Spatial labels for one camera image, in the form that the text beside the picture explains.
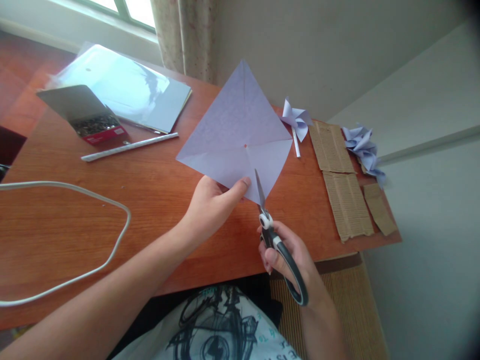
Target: box of thumbtacks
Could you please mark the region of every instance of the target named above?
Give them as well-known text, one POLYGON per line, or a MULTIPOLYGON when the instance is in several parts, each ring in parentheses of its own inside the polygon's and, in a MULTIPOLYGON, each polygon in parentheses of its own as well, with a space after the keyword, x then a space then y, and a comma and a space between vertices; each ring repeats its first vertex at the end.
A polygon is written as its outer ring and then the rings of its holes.
POLYGON ((89 144, 127 134, 119 118, 86 85, 40 91, 37 96, 67 120, 77 135, 89 144))

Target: white straw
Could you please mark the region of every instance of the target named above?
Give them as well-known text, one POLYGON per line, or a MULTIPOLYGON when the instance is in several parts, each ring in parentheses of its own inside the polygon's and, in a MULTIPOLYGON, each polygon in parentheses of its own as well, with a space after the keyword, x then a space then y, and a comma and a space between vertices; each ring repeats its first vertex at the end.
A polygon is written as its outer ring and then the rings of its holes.
POLYGON ((148 140, 143 140, 143 141, 134 142, 134 143, 131 143, 131 144, 128 144, 128 145, 125 145, 125 146, 116 147, 116 148, 111 149, 111 150, 97 152, 97 153, 94 153, 94 154, 91 154, 91 155, 82 156, 81 159, 83 161, 86 161, 86 162, 91 162, 91 161, 94 161, 94 160, 97 160, 97 159, 100 159, 100 158, 104 158, 104 157, 109 156, 109 155, 118 154, 118 153, 130 150, 130 149, 135 149, 135 148, 139 148, 139 147, 142 147, 142 146, 145 146, 145 145, 158 143, 158 142, 168 140, 168 139, 171 139, 171 138, 176 138, 178 136, 179 136, 178 132, 174 132, 174 133, 171 133, 171 134, 168 134, 168 135, 163 135, 163 136, 157 136, 157 137, 153 137, 153 138, 148 139, 148 140))
POLYGON ((297 139, 297 132, 295 131, 295 128, 292 126, 291 127, 291 134, 293 135, 293 143, 295 144, 295 151, 296 151, 296 157, 300 157, 300 149, 299 149, 299 141, 297 139))

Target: wooden table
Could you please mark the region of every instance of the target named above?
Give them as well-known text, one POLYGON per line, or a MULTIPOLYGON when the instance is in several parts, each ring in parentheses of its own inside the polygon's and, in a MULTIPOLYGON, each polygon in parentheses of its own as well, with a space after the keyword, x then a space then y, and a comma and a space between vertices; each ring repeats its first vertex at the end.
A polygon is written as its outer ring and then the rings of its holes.
MULTIPOLYGON (((175 160, 220 88, 161 67, 166 76, 191 86, 193 93, 171 139, 91 163, 81 156, 96 149, 77 137, 70 125, 47 110, 28 138, 4 183, 51 180, 75 184, 128 206, 132 222, 117 255, 101 273, 40 300, 0 309, 0 329, 40 321, 75 295, 123 264, 183 216, 201 174, 175 160)), ((128 126, 130 141, 153 137, 128 126)), ((118 141, 98 146, 106 150, 118 141)), ((291 227, 307 244, 314 261, 401 241, 398 231, 340 242, 322 173, 310 136, 292 147, 266 206, 276 220, 291 227)), ((360 185, 374 182, 352 157, 360 185)), ((60 188, 0 191, 0 299, 38 294, 101 265, 125 223, 114 206, 60 188)), ((224 226, 189 256, 159 289, 167 294, 261 273, 258 209, 239 204, 224 226)))

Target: light purple paper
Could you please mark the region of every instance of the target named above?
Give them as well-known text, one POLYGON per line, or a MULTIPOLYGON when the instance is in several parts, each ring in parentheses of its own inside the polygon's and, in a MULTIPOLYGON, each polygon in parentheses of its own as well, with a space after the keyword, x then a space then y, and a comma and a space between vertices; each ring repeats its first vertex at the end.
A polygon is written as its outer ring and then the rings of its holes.
POLYGON ((307 110, 293 108, 290 105, 289 97, 285 98, 283 105, 283 114, 280 119, 295 128, 296 136, 302 142, 307 133, 309 132, 309 126, 313 126, 312 118, 307 110))
POLYGON ((245 197, 260 204, 255 169, 267 197, 291 146, 292 136, 242 60, 176 159, 227 188, 250 177, 245 197))
POLYGON ((376 177, 378 185, 383 188, 387 176, 377 168, 380 159, 377 157, 377 145, 370 141, 372 129, 368 130, 364 126, 355 129, 343 127, 342 129, 346 139, 346 148, 358 156, 366 173, 376 177))

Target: window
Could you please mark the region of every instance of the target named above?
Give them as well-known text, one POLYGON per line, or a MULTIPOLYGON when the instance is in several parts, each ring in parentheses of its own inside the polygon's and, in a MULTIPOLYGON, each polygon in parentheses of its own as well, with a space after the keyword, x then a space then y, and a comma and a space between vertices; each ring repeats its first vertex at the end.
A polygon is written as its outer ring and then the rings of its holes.
POLYGON ((155 33, 150 0, 75 0, 102 13, 155 33))

